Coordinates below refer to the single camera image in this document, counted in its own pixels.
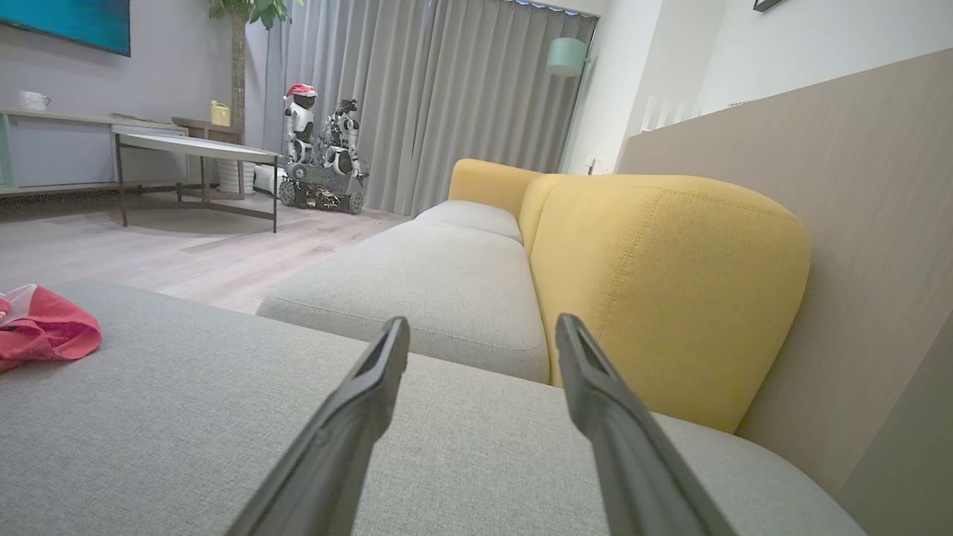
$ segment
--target teal lamp shade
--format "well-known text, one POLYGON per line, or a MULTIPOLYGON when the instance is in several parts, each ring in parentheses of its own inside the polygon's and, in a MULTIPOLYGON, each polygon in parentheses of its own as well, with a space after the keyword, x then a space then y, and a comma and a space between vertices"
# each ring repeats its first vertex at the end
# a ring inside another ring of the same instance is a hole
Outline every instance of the teal lamp shade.
POLYGON ((586 64, 586 44, 572 37, 557 37, 549 45, 546 71, 556 76, 579 76, 586 64))

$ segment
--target plant leaves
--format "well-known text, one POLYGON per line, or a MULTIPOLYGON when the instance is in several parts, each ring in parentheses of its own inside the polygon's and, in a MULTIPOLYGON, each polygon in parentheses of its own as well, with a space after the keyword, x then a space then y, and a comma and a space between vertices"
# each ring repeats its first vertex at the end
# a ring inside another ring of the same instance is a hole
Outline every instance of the plant leaves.
POLYGON ((281 0, 276 1, 274 4, 275 15, 277 15, 280 20, 288 20, 288 8, 285 7, 285 3, 281 0))
POLYGON ((274 24, 274 6, 269 6, 266 10, 261 12, 261 24, 265 25, 267 30, 272 28, 274 24))
POLYGON ((211 18, 222 18, 225 15, 225 6, 222 0, 209 0, 209 16, 211 18))

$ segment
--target pink cloth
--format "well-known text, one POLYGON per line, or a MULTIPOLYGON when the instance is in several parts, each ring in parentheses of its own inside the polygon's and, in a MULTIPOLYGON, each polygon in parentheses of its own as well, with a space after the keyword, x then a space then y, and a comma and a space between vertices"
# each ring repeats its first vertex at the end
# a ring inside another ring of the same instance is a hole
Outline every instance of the pink cloth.
POLYGON ((0 294, 0 373, 27 361, 78 360, 102 340, 96 319, 43 287, 0 294))

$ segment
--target light wood flooring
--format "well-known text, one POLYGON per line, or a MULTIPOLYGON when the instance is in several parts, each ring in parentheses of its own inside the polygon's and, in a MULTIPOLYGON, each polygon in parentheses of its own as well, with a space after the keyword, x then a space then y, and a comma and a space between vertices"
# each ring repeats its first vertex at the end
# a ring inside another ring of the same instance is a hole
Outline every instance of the light wood flooring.
MULTIPOLYGON (((232 203, 272 208, 260 193, 232 203)), ((97 279, 253 313, 287 276, 407 219, 279 203, 277 234, 266 219, 201 209, 132 210, 124 228, 114 195, 0 198, 0 292, 97 279)))

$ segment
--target sofa armrest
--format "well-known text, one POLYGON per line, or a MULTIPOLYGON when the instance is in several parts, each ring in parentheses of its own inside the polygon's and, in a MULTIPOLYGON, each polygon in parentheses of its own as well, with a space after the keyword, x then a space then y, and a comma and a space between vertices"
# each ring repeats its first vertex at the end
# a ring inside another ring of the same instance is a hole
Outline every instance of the sofa armrest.
POLYGON ((450 199, 492 205, 519 217, 526 187, 540 175, 539 172, 464 158, 454 166, 450 199))

